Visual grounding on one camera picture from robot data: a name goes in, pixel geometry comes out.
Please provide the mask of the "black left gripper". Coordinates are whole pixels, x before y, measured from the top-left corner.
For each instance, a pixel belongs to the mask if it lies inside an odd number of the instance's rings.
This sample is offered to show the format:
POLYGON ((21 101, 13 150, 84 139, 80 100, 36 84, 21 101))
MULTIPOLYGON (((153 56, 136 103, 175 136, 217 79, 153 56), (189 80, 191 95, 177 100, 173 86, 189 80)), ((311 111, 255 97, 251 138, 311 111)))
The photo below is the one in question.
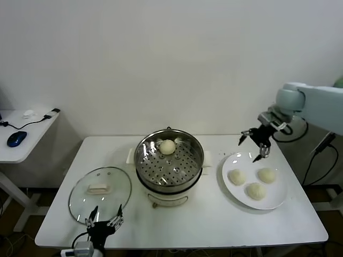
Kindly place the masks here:
POLYGON ((91 211, 88 218, 85 219, 85 225, 87 226, 87 232, 90 236, 90 241, 93 247, 97 250, 103 250, 107 237, 113 235, 123 224, 123 210, 122 205, 119 206, 117 214, 109 222, 94 222, 96 214, 98 212, 98 206, 91 211))

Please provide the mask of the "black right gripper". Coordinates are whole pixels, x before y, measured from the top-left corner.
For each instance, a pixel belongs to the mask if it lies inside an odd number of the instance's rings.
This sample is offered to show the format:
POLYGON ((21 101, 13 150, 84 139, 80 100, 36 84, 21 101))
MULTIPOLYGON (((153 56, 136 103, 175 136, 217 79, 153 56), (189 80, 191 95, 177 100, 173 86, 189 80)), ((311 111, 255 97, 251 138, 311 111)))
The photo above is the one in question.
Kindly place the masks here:
POLYGON ((240 146, 247 137, 250 137, 253 142, 259 146, 259 154, 253 160, 253 163, 267 158, 270 154, 270 137, 274 134, 272 126, 261 125, 258 128, 251 128, 241 132, 238 145, 240 146))

